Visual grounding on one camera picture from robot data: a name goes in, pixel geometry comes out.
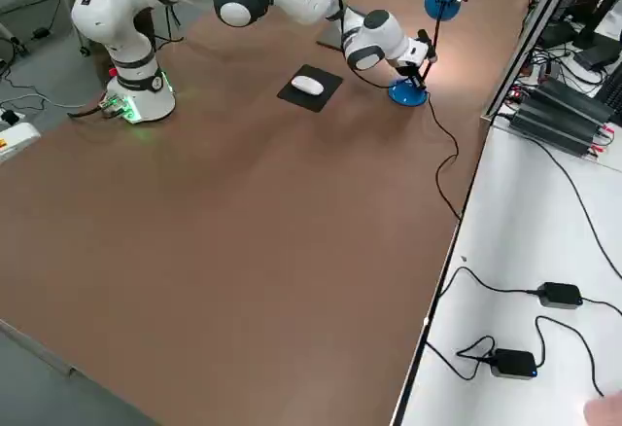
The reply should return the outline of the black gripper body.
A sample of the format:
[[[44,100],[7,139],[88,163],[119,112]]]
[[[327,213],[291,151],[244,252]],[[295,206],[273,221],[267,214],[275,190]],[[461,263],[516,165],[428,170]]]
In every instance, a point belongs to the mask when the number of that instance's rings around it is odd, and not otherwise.
[[[420,64],[412,61],[399,60],[395,69],[401,76],[426,79],[432,66],[437,62],[437,57],[424,58]]]

